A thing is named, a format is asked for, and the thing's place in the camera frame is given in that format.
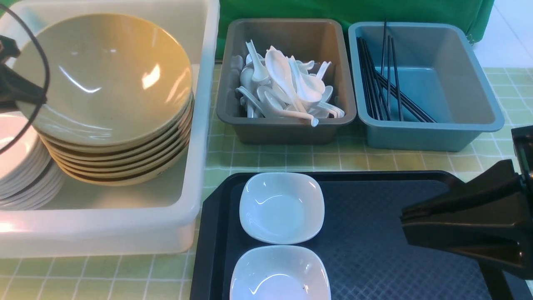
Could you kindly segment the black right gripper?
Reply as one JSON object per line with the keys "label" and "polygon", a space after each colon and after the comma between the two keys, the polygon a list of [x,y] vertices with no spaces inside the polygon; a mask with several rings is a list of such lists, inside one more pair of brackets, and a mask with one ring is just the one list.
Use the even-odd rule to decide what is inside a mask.
{"label": "black right gripper", "polygon": [[511,135],[521,175],[515,171],[512,160],[499,161],[445,194],[404,207],[401,221],[479,207],[523,189],[530,220],[526,226],[529,254],[525,255],[525,230],[516,224],[411,222],[402,226],[407,243],[497,267],[525,267],[525,256],[532,260],[533,126],[513,128]]}

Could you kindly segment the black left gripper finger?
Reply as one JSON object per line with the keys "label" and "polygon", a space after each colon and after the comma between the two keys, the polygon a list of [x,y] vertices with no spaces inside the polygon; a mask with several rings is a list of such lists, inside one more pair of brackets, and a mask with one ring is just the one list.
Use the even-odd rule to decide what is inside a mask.
{"label": "black left gripper finger", "polygon": [[6,65],[0,68],[0,111],[14,112],[19,108],[17,101],[22,103],[43,105],[46,94],[42,87],[25,79]]}

